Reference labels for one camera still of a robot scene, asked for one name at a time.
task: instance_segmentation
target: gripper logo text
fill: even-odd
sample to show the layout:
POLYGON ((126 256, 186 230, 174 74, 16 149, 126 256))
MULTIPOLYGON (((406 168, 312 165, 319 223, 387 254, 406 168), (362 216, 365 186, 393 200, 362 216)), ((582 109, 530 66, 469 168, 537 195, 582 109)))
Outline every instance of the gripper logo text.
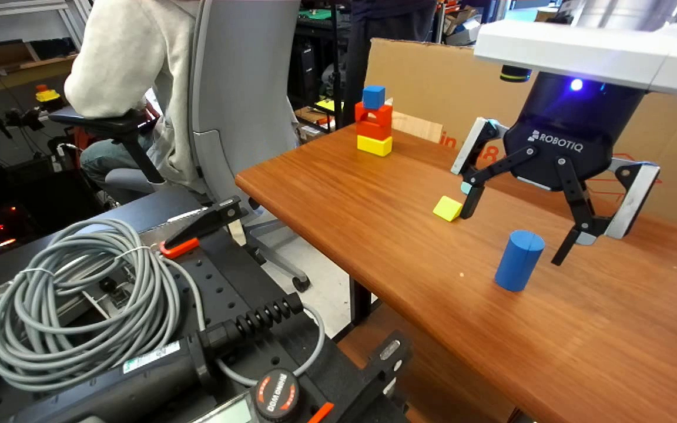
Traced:
POLYGON ((582 149, 582 142, 575 142, 572 139, 562 139, 562 135, 554 135, 554 134, 546 134, 546 131, 537 131, 537 128, 530 128, 530 135, 526 140, 529 142, 533 142, 533 140, 553 142, 553 145, 569 148, 569 149, 575 149, 575 152, 582 149))

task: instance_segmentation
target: gray cable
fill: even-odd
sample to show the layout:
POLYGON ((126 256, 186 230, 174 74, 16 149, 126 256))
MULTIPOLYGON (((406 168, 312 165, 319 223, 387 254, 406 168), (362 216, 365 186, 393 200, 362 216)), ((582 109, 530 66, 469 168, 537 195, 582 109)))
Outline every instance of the gray cable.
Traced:
POLYGON ((49 393, 167 344, 181 320, 171 269, 187 282, 198 326, 204 328, 192 277, 145 249, 126 223, 79 221, 63 227, 0 299, 0 375, 18 390, 49 393), (100 322, 60 324, 58 300, 79 295, 113 269, 132 277, 126 302, 100 322))
MULTIPOLYGON (((314 342, 314 350, 311 351, 311 357, 301 366, 295 366, 295 371, 294 371, 295 377, 302 375, 314 363, 314 359, 319 357, 319 351, 325 348, 325 324, 321 324, 319 314, 312 312, 308 304, 302 304, 302 310, 318 326, 318 342, 314 342)), ((234 381, 239 386, 257 386, 258 382, 258 381, 246 377, 246 375, 238 374, 234 369, 230 369, 220 357, 217 357, 217 363, 230 381, 234 381)))

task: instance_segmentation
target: wooden table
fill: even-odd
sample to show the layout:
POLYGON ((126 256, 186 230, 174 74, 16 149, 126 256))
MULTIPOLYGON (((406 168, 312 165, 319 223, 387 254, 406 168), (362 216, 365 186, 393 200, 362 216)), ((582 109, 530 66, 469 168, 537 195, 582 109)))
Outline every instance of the wooden table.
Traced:
POLYGON ((432 216, 460 198, 452 160, 403 134, 374 156, 344 128, 238 182, 533 417, 677 423, 677 226, 640 218, 553 266, 572 221, 549 207, 492 188, 467 221, 432 216), (522 294, 494 285, 515 227, 547 242, 522 294))

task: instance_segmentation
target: chair backrest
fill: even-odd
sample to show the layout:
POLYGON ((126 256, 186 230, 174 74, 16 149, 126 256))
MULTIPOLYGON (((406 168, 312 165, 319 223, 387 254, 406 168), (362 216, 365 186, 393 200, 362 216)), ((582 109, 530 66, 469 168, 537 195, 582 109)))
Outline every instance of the chair backrest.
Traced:
POLYGON ((201 0, 191 55, 191 142, 212 200, 299 145, 287 98, 299 0, 201 0))

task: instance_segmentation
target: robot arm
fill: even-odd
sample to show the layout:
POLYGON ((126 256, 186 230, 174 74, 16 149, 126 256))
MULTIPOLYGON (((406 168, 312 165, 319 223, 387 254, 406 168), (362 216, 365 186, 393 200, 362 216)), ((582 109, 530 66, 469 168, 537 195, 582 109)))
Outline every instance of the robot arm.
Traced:
POLYGON ((614 142, 648 88, 677 91, 677 25, 640 33, 498 20, 481 27, 475 55, 541 74, 512 126, 475 120, 452 167, 467 186, 460 216, 475 214, 487 179, 509 171, 562 191, 572 207, 574 227, 553 263, 559 266, 577 239, 623 238, 660 167, 619 161, 614 142), (492 139, 502 139, 505 156, 475 168, 492 139), (606 168, 626 188, 626 200, 614 216, 594 216, 585 180, 606 168))

